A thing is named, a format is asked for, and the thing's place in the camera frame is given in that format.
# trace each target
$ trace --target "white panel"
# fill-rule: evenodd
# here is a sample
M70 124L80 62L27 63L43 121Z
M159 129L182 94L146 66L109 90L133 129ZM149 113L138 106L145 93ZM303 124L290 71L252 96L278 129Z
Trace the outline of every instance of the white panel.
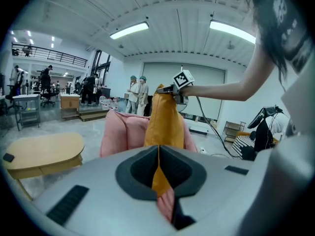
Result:
M224 83L224 71L203 66L183 65L195 79L196 86L219 85ZM143 75L147 78L149 95L153 95L160 84L168 86L173 83L173 76L181 70L181 64L176 63L146 63ZM221 101L216 99L200 98L203 112L207 118L218 119ZM202 116L196 97L189 98L189 104L183 113Z
M195 79L195 82L193 83L194 86L213 86L224 84L224 71L185 64L183 65L183 69L190 71L191 75ZM200 98L200 102L206 118L218 119L222 102L221 100ZM189 97L189 104L183 110L183 113L202 116L196 97Z
M180 64L146 63L143 76L147 78L149 95L153 95L160 84L169 86L173 84L173 76L181 71Z

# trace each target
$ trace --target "wooden table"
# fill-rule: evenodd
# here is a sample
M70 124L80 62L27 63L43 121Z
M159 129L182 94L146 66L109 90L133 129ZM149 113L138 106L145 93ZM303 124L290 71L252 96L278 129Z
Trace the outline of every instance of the wooden table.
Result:
M21 138L13 142L7 153L14 155L11 163L2 160L9 174L32 200L19 179L44 176L82 165L83 137L78 133Z

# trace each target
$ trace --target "black pad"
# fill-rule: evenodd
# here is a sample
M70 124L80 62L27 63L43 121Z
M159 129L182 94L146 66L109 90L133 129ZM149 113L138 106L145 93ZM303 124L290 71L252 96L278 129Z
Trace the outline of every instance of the black pad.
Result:
M193 196L206 181L207 172L201 164L169 147L159 147L159 159L160 167L177 198Z
M152 190L153 176L158 168L158 146L152 146L122 162L115 176L119 186L134 199L157 200Z

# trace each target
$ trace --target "white pillar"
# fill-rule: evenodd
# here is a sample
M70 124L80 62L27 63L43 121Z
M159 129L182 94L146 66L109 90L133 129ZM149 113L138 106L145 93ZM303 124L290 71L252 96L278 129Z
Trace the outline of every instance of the white pillar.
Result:
M0 73L5 75L4 88L2 89L5 94L10 93L10 88L7 86L10 84L11 72L13 69L13 56L12 56L12 42L11 37L7 37L0 52Z

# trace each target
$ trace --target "human arm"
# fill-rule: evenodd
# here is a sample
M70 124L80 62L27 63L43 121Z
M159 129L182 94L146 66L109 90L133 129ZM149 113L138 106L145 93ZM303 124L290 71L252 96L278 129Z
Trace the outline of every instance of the human arm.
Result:
M264 84L274 67L274 63L263 51L261 45L256 45L241 81L218 86L188 86L183 88L181 93L184 96L246 101Z
M138 94L139 94L139 84L137 83L137 84L133 85L133 86L130 88L130 92L132 92L132 93L138 95Z

